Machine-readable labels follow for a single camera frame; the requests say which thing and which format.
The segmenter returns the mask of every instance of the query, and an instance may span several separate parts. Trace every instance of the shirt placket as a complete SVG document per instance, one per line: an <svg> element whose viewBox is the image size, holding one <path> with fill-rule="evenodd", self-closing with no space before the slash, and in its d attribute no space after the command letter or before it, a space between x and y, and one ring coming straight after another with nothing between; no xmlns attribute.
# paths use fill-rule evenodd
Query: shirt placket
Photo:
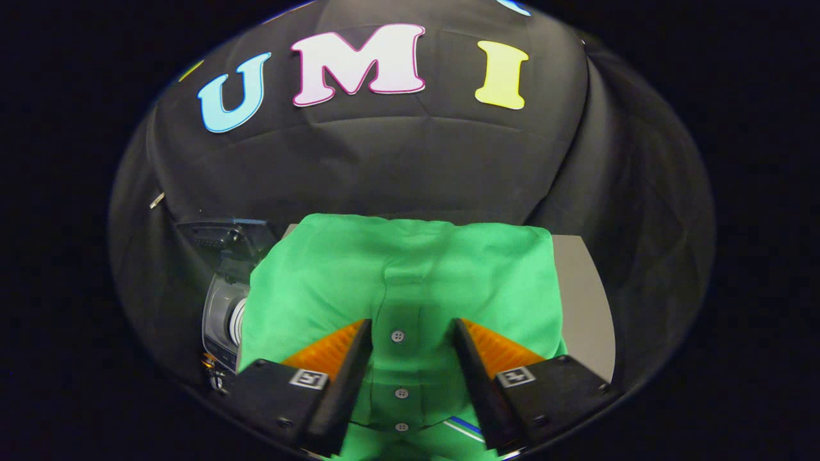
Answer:
<svg viewBox="0 0 820 461"><path fill-rule="evenodd" d="M373 325L374 375L371 423L401 434L423 423L418 368L423 278L406 267L385 269L385 298Z"/></svg>

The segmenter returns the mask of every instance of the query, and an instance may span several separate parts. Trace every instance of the dark background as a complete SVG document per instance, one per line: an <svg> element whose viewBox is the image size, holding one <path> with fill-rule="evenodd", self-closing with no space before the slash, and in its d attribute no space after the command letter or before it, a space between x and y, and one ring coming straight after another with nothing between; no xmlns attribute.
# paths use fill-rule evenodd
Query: dark background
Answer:
<svg viewBox="0 0 820 461"><path fill-rule="evenodd" d="M155 97L219 43L294 4L5 13L9 286L22 299L7 306L3 458L279 458L154 367L116 301L105 220L121 154ZM683 348L549 459L815 459L817 3L536 4L602 38L677 110L704 155L718 223L713 284Z"/></svg>

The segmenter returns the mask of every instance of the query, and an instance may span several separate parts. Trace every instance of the blue stripe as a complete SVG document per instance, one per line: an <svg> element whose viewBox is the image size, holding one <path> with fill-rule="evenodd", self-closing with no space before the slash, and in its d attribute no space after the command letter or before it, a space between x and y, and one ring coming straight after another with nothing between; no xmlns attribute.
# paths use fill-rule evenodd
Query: blue stripe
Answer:
<svg viewBox="0 0 820 461"><path fill-rule="evenodd" d="M453 422L457 422L458 424L461 424L462 426L466 427L467 429L472 430L476 434L481 434L481 429L479 429L478 427L473 426L472 424L470 424L469 422L464 421L461 418L456 418L456 417L453 416L452 418L450 418L450 420L453 421Z"/></svg>

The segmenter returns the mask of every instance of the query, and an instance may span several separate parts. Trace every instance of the yellow letter i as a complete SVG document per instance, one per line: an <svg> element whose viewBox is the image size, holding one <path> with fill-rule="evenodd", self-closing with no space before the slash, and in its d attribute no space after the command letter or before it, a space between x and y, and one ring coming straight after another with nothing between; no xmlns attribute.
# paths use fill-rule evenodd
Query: yellow letter i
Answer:
<svg viewBox="0 0 820 461"><path fill-rule="evenodd" d="M481 40L478 48L487 53L487 75L484 86L476 90L476 99L484 104L521 109L524 98L518 94L521 63L530 59L518 48Z"/></svg>

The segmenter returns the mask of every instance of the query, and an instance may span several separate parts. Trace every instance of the wrinkled fabric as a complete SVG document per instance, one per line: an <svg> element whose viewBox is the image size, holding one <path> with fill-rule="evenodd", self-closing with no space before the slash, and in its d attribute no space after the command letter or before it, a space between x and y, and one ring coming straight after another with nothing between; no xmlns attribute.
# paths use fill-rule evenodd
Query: wrinkled fabric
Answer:
<svg viewBox="0 0 820 461"><path fill-rule="evenodd" d="M441 425L464 413L477 425L452 346L456 317L545 358L566 353L552 236L539 227L313 214L270 251L250 285L240 371L372 319L373 352L343 459L409 453L397 451L407 444L440 456L426 445L440 445L441 433L473 447L460 456L481 456L483 444ZM398 388L409 397L396 398ZM396 432L398 423L409 430Z"/></svg>

